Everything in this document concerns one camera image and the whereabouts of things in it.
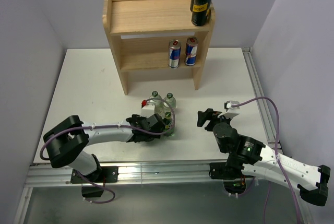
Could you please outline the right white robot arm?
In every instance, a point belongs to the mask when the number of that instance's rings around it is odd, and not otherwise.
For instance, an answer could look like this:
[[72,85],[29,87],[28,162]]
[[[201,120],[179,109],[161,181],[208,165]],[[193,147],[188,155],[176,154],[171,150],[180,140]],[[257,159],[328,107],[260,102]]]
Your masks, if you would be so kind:
[[212,132],[220,152],[228,154],[226,161],[210,164],[209,176],[221,180],[235,180],[242,176],[258,177],[292,187],[304,201],[325,206],[330,168],[326,165],[316,167],[301,163],[275,153],[274,149],[263,142],[239,134],[230,125],[231,119],[237,115],[233,110],[198,111],[197,126]]

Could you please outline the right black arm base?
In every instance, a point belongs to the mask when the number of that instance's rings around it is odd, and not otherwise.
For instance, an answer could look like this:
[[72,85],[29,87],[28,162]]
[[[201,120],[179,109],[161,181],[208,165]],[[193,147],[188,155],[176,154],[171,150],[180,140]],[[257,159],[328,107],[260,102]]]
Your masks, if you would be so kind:
[[243,175],[241,171],[228,168],[226,162],[209,163],[209,177],[223,182],[223,192],[230,198],[240,198],[246,195],[255,185],[255,178]]

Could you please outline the Red Bull can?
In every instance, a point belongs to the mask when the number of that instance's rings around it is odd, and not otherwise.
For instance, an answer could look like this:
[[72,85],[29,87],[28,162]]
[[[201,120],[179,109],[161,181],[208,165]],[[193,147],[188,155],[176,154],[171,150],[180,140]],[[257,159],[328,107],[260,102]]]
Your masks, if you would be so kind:
[[170,68],[178,68],[181,56],[181,43],[179,40],[169,42],[169,62]]
[[198,48],[198,39],[196,37],[187,38],[186,48],[185,48],[185,65],[186,66],[195,65],[196,56],[197,56],[197,48]]

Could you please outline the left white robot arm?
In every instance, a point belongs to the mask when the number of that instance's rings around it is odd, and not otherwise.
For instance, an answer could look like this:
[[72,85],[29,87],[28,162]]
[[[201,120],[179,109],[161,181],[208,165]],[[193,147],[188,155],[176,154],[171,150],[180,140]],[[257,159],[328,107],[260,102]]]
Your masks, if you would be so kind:
[[53,168],[69,166],[95,182],[102,176],[102,168],[94,154],[84,151],[85,147],[109,142],[150,142],[160,138],[164,130],[165,123],[158,114],[150,117],[133,114],[111,125],[90,125],[72,115],[43,136],[40,158],[49,160]]

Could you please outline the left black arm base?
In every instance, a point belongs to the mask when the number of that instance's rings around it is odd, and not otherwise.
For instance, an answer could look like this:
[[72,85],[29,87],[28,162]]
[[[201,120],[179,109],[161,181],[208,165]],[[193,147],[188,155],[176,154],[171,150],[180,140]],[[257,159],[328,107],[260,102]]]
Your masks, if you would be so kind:
[[[102,186],[106,186],[107,183],[116,183],[118,179],[118,167],[117,166],[106,166],[102,167],[100,174],[95,178],[90,178],[89,181],[95,184],[101,183]],[[75,171],[72,171],[70,178],[71,184],[89,184],[88,186],[81,187],[81,194],[85,198],[99,198],[103,194],[103,190],[93,186],[86,182],[81,176]]]

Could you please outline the green glass bottle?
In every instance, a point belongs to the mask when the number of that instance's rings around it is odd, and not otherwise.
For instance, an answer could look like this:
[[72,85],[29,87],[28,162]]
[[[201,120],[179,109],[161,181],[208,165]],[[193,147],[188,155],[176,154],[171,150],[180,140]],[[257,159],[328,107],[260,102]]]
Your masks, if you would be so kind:
[[172,136],[174,133],[174,129],[172,128],[172,124],[174,121],[174,117],[170,111],[165,112],[163,117],[163,122],[165,124],[164,136]]

